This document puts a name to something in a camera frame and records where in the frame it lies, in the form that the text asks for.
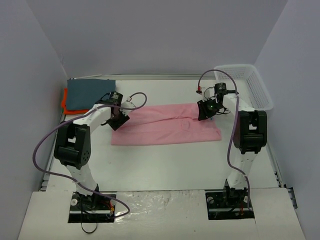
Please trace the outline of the pink t-shirt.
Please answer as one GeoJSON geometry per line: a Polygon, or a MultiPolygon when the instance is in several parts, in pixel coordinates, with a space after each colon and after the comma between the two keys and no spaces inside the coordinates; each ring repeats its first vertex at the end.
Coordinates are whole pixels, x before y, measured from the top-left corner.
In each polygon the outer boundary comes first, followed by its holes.
{"type": "Polygon", "coordinates": [[[196,103],[144,106],[129,113],[129,120],[114,131],[113,146],[154,146],[220,141],[214,120],[198,120],[196,103]]]}

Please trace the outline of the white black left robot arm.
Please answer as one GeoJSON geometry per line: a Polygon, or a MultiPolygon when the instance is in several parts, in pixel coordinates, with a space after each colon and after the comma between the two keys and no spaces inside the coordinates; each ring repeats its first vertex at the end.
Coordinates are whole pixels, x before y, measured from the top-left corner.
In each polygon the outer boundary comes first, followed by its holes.
{"type": "Polygon", "coordinates": [[[135,108],[132,98],[116,91],[107,93],[109,98],[100,98],[84,116],[67,122],[57,131],[54,157],[76,179],[76,193],[89,209],[97,208],[101,203],[99,185],[94,180],[89,160],[91,157],[91,134],[99,127],[109,125],[117,131],[129,119],[129,113],[135,108]]]}

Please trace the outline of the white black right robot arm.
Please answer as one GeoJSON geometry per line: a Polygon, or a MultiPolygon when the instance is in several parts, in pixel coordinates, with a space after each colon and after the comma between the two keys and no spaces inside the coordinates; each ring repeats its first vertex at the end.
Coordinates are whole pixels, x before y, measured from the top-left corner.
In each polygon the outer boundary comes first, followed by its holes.
{"type": "Polygon", "coordinates": [[[198,120],[204,121],[228,110],[234,115],[231,138],[227,150],[227,163],[231,173],[225,180],[222,202],[229,207],[248,198],[248,175],[253,161],[267,144],[267,113],[249,106],[236,90],[228,90],[224,82],[215,84],[213,96],[209,90],[198,86],[196,93],[202,96],[197,102],[198,120]]]}

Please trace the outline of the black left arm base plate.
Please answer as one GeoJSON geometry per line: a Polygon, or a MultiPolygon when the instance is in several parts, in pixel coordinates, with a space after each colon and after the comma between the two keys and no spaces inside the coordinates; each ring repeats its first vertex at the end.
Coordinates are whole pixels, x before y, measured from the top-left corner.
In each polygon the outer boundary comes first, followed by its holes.
{"type": "Polygon", "coordinates": [[[72,193],[68,223],[113,223],[114,221],[115,208],[109,198],[72,193]]]}

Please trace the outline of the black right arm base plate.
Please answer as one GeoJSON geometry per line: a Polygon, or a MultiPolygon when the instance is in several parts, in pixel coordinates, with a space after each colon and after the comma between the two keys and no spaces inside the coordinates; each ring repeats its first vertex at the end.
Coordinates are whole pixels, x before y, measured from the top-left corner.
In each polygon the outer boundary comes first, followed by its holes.
{"type": "Polygon", "coordinates": [[[227,197],[222,190],[205,191],[207,216],[210,221],[254,219],[248,208],[247,196],[237,193],[227,197]]]}

